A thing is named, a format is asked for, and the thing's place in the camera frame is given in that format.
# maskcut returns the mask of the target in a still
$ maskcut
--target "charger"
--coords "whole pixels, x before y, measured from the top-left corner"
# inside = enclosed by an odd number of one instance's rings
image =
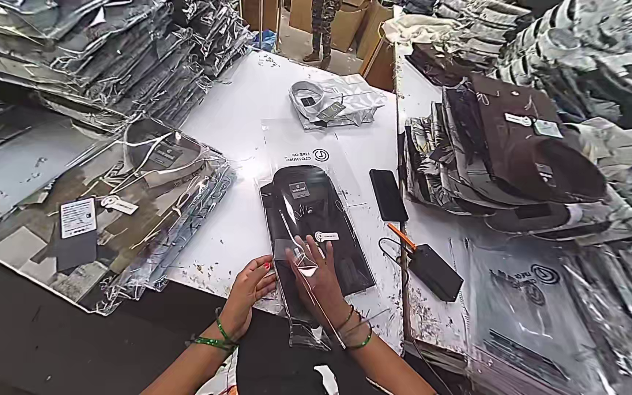
[[[409,269],[442,301],[455,301],[464,280],[427,244],[416,246]]]

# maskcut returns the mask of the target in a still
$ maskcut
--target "black phone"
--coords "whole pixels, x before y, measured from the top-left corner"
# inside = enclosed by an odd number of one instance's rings
[[[377,199],[379,213],[382,220],[391,222],[406,222],[409,215],[404,208],[402,196],[399,193],[399,185],[397,185],[394,173],[391,170],[369,171],[369,177],[372,180],[374,188],[374,197]]]

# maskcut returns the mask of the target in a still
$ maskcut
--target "hang tag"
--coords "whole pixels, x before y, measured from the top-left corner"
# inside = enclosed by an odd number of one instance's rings
[[[121,200],[121,198],[116,195],[104,197],[101,201],[101,207],[118,210],[128,215],[133,214],[138,209],[138,206],[135,204]]]
[[[553,121],[536,120],[533,124],[536,132],[543,136],[557,137],[562,139],[564,136],[560,133],[560,128]]]
[[[336,115],[338,115],[341,111],[345,110],[346,106],[342,105],[338,102],[333,103],[331,105],[329,105],[328,107],[326,107],[325,110],[323,110],[322,112],[319,112],[318,115],[316,115],[321,121],[330,121],[332,119],[334,119],[336,117]]]
[[[545,184],[554,188],[557,186],[553,178],[553,169],[550,166],[536,163],[536,169],[538,169],[538,174],[545,181]]]
[[[96,230],[94,198],[61,204],[60,229],[63,239]]]
[[[318,242],[324,242],[329,240],[339,240],[337,232],[324,233],[324,232],[316,232],[314,233],[314,237]]]
[[[515,124],[521,124],[525,127],[529,127],[533,124],[533,122],[531,121],[529,117],[519,117],[518,115],[509,114],[508,112],[504,113],[504,118],[509,122],[513,122]]]

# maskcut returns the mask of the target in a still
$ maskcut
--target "green bangle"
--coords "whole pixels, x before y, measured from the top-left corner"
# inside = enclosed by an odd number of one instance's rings
[[[338,328],[336,328],[336,332],[340,332],[341,329],[343,329],[343,327],[346,326],[347,322],[350,320],[350,317],[353,316],[353,311],[355,311],[355,310],[356,310],[356,307],[351,304],[350,305],[350,314],[347,315],[346,322],[344,322],[343,325],[341,325]]]
[[[221,313],[221,308],[220,307],[216,307],[216,326],[218,327],[218,330],[221,332],[221,334],[223,335],[223,338],[225,339],[225,343],[228,345],[237,345],[238,343],[234,342],[226,333],[226,331],[223,330],[223,326],[221,325],[221,319],[218,318],[218,314]]]
[[[367,335],[367,338],[364,340],[364,342],[360,343],[359,345],[356,346],[352,346],[352,347],[346,347],[346,349],[348,350],[359,350],[362,347],[366,346],[367,343],[369,343],[369,340],[372,338],[372,326],[369,326],[369,335]]]
[[[235,346],[226,345],[223,340],[207,339],[206,337],[198,337],[194,343],[197,343],[198,345],[213,346],[224,351],[228,351],[231,354],[233,354],[233,351],[235,350]]]

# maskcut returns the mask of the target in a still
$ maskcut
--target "brand label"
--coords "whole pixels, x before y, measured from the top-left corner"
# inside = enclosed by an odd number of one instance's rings
[[[305,182],[289,184],[289,191],[294,199],[306,198],[311,196]]]

